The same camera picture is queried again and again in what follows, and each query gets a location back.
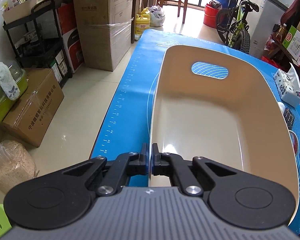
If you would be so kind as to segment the white pill bottle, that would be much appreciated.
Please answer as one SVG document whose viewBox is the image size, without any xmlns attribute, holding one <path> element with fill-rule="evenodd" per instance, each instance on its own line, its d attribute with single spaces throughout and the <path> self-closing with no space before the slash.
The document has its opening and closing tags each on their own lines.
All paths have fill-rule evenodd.
<svg viewBox="0 0 300 240">
<path fill-rule="evenodd" d="M 282 102 L 278 102 L 277 104 L 278 104 L 278 106 L 280 108 L 281 113 L 284 114 L 284 112 L 286 110 L 285 105 Z"/>
</svg>

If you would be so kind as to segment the black metal shelf rack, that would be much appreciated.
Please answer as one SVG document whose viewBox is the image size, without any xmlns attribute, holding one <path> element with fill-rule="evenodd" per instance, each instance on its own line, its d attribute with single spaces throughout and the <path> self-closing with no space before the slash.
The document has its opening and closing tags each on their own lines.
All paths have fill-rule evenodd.
<svg viewBox="0 0 300 240">
<path fill-rule="evenodd" d="M 29 15 L 2 27 L 21 68 L 52 69 L 61 87 L 72 78 L 54 0 L 39 2 Z"/>
</svg>

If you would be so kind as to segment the large stacked cardboard boxes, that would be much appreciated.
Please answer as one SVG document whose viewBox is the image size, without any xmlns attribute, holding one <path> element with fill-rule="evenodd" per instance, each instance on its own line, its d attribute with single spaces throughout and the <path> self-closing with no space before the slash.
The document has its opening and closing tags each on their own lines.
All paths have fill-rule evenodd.
<svg viewBox="0 0 300 240">
<path fill-rule="evenodd" d="M 115 70 L 130 48 L 133 0 L 74 0 L 85 65 Z"/>
</svg>

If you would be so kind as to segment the green white carton box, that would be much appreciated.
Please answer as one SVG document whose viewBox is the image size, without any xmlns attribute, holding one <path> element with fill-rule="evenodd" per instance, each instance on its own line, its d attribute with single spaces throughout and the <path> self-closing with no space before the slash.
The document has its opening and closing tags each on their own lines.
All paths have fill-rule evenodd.
<svg viewBox="0 0 300 240">
<path fill-rule="evenodd" d="M 300 31 L 291 26 L 282 45 L 294 60 L 300 57 Z"/>
</svg>

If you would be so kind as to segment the cardboard box on floor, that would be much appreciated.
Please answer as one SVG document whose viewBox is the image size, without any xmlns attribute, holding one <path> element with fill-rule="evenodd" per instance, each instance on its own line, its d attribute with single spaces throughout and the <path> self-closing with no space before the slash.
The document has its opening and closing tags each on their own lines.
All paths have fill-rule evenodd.
<svg viewBox="0 0 300 240">
<path fill-rule="evenodd" d="M 51 69 L 28 69 L 26 78 L 27 89 L 0 126 L 8 134 L 39 147 L 64 94 Z"/>
</svg>

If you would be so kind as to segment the beige plastic storage bin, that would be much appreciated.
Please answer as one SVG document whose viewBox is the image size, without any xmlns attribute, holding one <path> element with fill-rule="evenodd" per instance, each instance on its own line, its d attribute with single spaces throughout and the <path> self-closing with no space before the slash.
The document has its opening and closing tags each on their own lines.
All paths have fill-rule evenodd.
<svg viewBox="0 0 300 240">
<path fill-rule="evenodd" d="M 196 74 L 195 63 L 228 73 L 221 78 Z M 168 48 L 155 92 L 150 141 L 160 152 L 185 160 L 205 157 L 286 187 L 296 201 L 290 222 L 294 218 L 299 180 L 290 134 L 266 80 L 247 61 L 192 46 Z M 163 220 L 205 229 L 227 223 L 200 198 L 175 186 L 163 189 L 157 178 L 152 185 Z"/>
</svg>

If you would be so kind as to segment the black TV remote control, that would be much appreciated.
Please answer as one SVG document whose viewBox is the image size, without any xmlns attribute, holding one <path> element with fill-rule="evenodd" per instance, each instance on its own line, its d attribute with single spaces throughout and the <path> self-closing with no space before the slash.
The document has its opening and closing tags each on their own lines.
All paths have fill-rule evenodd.
<svg viewBox="0 0 300 240">
<path fill-rule="evenodd" d="M 284 117 L 284 120 L 286 122 L 286 125 L 287 125 L 288 129 L 292 130 L 293 124 L 294 124 L 294 120 L 295 120 L 295 116 L 293 115 L 293 113 L 290 111 L 289 108 L 286 108 L 284 110 L 283 117 Z"/>
</svg>

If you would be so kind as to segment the red plastic bucket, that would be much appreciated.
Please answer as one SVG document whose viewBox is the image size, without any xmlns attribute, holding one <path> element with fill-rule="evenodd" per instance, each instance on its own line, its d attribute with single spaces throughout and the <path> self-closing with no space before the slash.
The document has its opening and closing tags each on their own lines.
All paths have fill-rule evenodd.
<svg viewBox="0 0 300 240">
<path fill-rule="evenodd" d="M 220 11 L 220 8 L 211 7 L 211 5 L 206 4 L 204 8 L 204 20 L 203 23 L 211 28 L 216 28 L 216 16 Z"/>
</svg>

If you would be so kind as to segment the white patterned tissue box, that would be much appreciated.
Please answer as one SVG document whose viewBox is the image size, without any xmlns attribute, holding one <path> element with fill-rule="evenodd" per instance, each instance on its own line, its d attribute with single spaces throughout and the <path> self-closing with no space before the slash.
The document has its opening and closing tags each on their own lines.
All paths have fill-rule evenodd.
<svg viewBox="0 0 300 240">
<path fill-rule="evenodd" d="M 281 100 L 296 108 L 300 104 L 300 80 L 294 66 L 290 63 L 288 72 L 278 69 L 273 79 Z"/>
</svg>

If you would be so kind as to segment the green black bicycle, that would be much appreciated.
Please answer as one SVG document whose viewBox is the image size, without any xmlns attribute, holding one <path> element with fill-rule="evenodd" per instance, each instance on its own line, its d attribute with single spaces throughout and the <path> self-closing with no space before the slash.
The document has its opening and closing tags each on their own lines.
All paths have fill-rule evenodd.
<svg viewBox="0 0 300 240">
<path fill-rule="evenodd" d="M 221 9 L 216 15 L 216 30 L 224 45 L 249 54 L 250 34 L 247 15 L 259 12 L 259 6 L 250 0 L 235 0 L 238 5 Z"/>
</svg>

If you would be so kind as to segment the white plastic bag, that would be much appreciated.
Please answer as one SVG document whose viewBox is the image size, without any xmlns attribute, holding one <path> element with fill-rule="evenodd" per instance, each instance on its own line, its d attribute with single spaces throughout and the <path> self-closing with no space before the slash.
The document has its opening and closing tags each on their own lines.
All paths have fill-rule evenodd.
<svg viewBox="0 0 300 240">
<path fill-rule="evenodd" d="M 159 5 L 154 5 L 149 8 L 150 11 L 150 26 L 160 27 L 165 21 L 165 13 Z"/>
</svg>

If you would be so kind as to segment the roll of adhesive tape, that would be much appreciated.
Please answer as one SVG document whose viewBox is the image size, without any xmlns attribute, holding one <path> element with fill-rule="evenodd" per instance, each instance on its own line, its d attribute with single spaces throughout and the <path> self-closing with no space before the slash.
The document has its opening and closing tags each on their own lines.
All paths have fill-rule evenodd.
<svg viewBox="0 0 300 240">
<path fill-rule="evenodd" d="M 289 130 L 289 134 L 290 134 L 290 139 L 291 139 L 291 142 L 292 142 L 292 145 L 293 145 L 294 154 L 297 155 L 298 148 L 299 148 L 298 137 L 297 137 L 296 133 L 293 132 L 292 130 Z"/>
</svg>

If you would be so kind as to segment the blue silicone table mat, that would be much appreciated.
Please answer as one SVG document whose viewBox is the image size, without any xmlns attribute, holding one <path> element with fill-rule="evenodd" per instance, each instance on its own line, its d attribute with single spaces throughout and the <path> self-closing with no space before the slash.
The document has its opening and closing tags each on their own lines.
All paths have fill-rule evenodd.
<svg viewBox="0 0 300 240">
<path fill-rule="evenodd" d="M 280 101 L 273 79 L 278 69 L 274 66 L 214 42 L 153 29 L 146 30 L 136 44 L 110 103 L 91 152 L 92 158 L 105 155 L 108 160 L 113 160 L 121 153 L 138 152 L 142 144 L 149 143 L 153 96 L 164 53 L 169 47 L 179 44 L 213 49 L 248 61 L 262 73 L 275 98 Z M 221 67 L 207 63 L 195 63 L 192 70 L 196 74 L 220 78 L 226 77 L 228 73 L 227 70 L 221 70 Z M 300 152 L 300 106 L 286 106 L 295 116 L 292 130 L 298 137 Z M 300 153 L 297 153 L 296 163 L 300 190 Z M 300 201 L 289 228 L 300 235 Z"/>
</svg>

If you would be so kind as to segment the green plastic container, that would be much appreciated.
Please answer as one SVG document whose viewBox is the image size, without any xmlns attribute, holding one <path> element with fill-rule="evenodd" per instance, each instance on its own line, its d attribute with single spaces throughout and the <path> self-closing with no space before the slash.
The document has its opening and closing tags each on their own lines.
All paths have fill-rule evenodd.
<svg viewBox="0 0 300 240">
<path fill-rule="evenodd" d="M 6 65 L 8 66 L 17 86 L 19 87 L 20 95 L 23 95 L 28 87 L 25 70 L 23 70 L 16 61 L 8 61 Z M 5 92 L 0 86 L 0 123 L 5 118 L 15 102 L 16 100 L 12 101 L 6 96 Z"/>
</svg>

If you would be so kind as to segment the white chest freezer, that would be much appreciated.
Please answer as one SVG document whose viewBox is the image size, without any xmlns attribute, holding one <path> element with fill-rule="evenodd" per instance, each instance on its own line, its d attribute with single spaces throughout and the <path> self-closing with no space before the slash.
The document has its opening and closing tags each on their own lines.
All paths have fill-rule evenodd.
<svg viewBox="0 0 300 240">
<path fill-rule="evenodd" d="M 253 11 L 247 15 L 251 40 L 249 54 L 260 59 L 274 25 L 280 22 L 281 16 L 288 8 L 278 0 L 250 1 L 259 6 L 259 12 Z"/>
</svg>

